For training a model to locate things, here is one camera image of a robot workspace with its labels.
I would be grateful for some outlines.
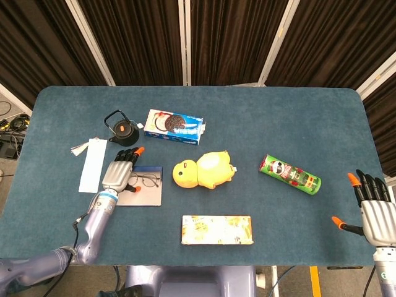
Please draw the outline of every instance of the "black teapot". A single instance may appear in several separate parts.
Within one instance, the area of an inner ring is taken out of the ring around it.
[[[124,119],[118,121],[113,128],[110,128],[106,121],[116,113],[121,113]],[[105,117],[105,125],[114,134],[114,136],[109,139],[110,142],[115,142],[123,147],[130,147],[139,139],[139,128],[134,122],[130,121],[121,110],[114,110]]]

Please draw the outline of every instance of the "snack box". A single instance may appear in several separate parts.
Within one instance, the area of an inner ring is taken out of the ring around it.
[[[185,114],[150,110],[144,135],[198,145],[200,136],[205,131],[203,120]]]
[[[183,215],[182,244],[253,244],[252,220],[240,215]]]

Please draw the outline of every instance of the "black curtain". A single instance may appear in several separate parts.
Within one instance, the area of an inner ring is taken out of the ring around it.
[[[396,74],[364,100],[382,170],[396,176]]]
[[[182,85],[177,0],[80,0],[116,85]]]
[[[0,82],[32,107],[49,85],[105,85],[65,1],[0,1]]]
[[[191,0],[193,85],[257,82],[287,0]]]
[[[395,0],[301,0],[265,84],[357,89],[395,51]]]

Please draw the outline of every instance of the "white paper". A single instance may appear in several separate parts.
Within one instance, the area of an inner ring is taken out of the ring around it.
[[[90,139],[84,168],[81,174],[79,192],[97,193],[101,168],[105,158],[107,140]]]

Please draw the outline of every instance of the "eyeglasses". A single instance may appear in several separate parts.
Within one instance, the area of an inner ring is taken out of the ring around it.
[[[137,183],[139,178],[142,179],[142,182],[146,187],[154,187],[154,186],[159,187],[158,180],[161,179],[161,178],[156,177],[155,174],[152,174],[152,173],[146,173],[143,175],[139,175],[135,172],[132,172],[131,178],[129,179],[130,180],[129,184],[131,186],[134,186]]]

